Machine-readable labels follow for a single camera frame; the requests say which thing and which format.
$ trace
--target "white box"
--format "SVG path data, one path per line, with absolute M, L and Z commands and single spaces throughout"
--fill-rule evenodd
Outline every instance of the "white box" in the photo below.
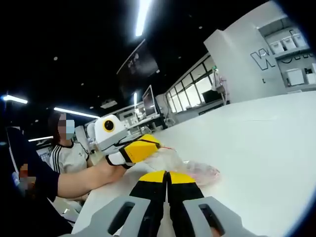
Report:
M 316 63 L 312 63 L 312 72 L 316 74 Z
M 282 46 L 280 41 L 276 41 L 276 42 L 270 43 L 270 48 L 271 48 L 271 50 L 272 50 L 272 52 L 274 54 L 278 54 L 278 53 L 284 52 L 284 48 L 283 48 L 283 46 Z
M 307 45 L 302 34 L 294 34 L 294 35 L 292 35 L 292 38 L 293 38 L 294 43 L 296 44 L 297 47 L 304 47 Z
M 302 69 L 295 68 L 295 69 L 287 70 L 286 73 L 291 85 L 304 84 Z
M 306 74 L 306 78 L 307 78 L 308 84 L 316 84 L 316 74 L 315 73 Z
M 296 45 L 292 39 L 291 36 L 285 37 L 282 39 L 282 44 L 286 48 L 286 50 L 294 49 L 296 48 Z

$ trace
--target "monitor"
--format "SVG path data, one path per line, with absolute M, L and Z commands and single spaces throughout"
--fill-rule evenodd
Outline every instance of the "monitor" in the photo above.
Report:
M 155 106 L 155 98 L 152 90 L 152 85 L 150 85 L 143 95 L 144 108 L 146 117 L 150 117 L 157 114 L 157 109 Z

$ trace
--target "person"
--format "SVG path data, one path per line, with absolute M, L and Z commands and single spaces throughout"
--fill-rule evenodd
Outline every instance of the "person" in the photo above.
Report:
M 54 148 L 49 163 L 54 171 L 74 173 L 93 166 L 82 144 L 71 140 L 75 122 L 70 115 L 53 113 L 48 119 L 48 127 L 53 135 Z
M 35 147 L 20 130 L 0 124 L 0 151 L 3 172 L 8 184 L 3 198 L 8 208 L 4 210 L 6 223 L 16 235 L 32 233 L 32 236 L 60 236 L 71 233 L 72 226 L 48 201 L 81 197 L 91 190 L 115 182 L 126 172 L 119 166 L 111 166 L 102 159 L 95 166 L 75 173 L 58 173 L 38 156 Z M 36 178 L 34 190 L 21 190 L 14 173 L 28 164 L 28 175 Z

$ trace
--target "white t-shirt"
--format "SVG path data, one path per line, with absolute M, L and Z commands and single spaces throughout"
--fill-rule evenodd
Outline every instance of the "white t-shirt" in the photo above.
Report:
M 87 168 L 88 153 L 80 143 L 70 147 L 57 144 L 49 159 L 50 167 L 60 174 L 74 173 Z

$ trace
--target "desk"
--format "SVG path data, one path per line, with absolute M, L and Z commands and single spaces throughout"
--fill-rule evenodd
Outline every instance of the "desk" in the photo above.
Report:
M 236 212 L 255 234 L 281 237 L 303 217 L 315 191 L 315 108 L 314 91 L 263 98 L 220 107 L 155 136 L 183 160 L 220 170 L 217 184 L 201 188 L 205 196 Z M 73 233 L 149 171 L 136 164 L 121 181 L 92 191 Z

